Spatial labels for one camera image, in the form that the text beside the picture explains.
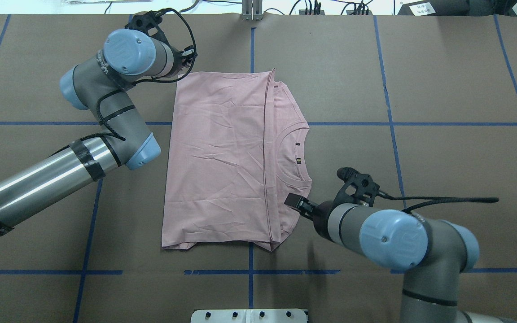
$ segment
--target silver cylinder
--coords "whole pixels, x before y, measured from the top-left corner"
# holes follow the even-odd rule
[[[117,168],[102,139],[83,143],[103,172]],[[0,221],[14,227],[91,182],[93,179],[75,153],[65,149],[0,182]]]

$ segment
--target white tag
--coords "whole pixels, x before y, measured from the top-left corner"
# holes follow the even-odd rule
[[[415,4],[413,6],[409,6],[410,10],[414,16],[425,16],[427,14],[436,13],[436,10],[432,7],[430,2],[425,2],[424,4]]]

